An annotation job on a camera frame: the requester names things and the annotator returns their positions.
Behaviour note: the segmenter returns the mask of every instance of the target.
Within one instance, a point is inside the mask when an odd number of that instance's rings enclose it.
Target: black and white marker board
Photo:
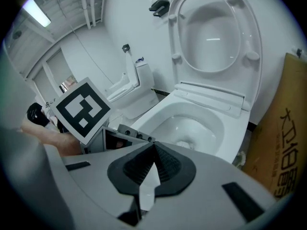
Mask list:
[[[51,106],[59,121],[84,145],[113,113],[112,104],[89,78],[72,86]]]

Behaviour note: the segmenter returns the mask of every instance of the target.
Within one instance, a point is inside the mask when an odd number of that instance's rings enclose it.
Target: floor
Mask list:
[[[165,96],[157,94],[159,101],[162,101]],[[144,114],[134,118],[134,119],[127,119],[123,113],[121,113],[120,111],[115,111],[109,118],[110,123],[109,123],[109,127],[116,129],[118,128],[118,126],[120,124],[122,125],[127,125],[127,126],[131,126],[133,125],[140,117],[142,117]]]

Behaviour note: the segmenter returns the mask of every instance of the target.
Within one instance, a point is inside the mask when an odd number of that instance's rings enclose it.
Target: black wall hook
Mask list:
[[[154,16],[161,17],[169,11],[168,0],[157,0],[150,8],[149,11],[153,11]]]

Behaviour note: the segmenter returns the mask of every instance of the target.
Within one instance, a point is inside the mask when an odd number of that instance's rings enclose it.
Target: cardboard box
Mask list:
[[[274,100],[252,133],[243,171],[277,199],[292,192],[307,162],[307,63],[286,54]]]

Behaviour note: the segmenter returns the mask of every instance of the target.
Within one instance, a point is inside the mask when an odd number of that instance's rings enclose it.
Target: fluorescent light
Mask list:
[[[34,0],[27,0],[27,2],[25,2],[23,5],[23,8],[43,27],[46,27],[51,23],[51,20],[44,14],[44,12],[41,11]]]

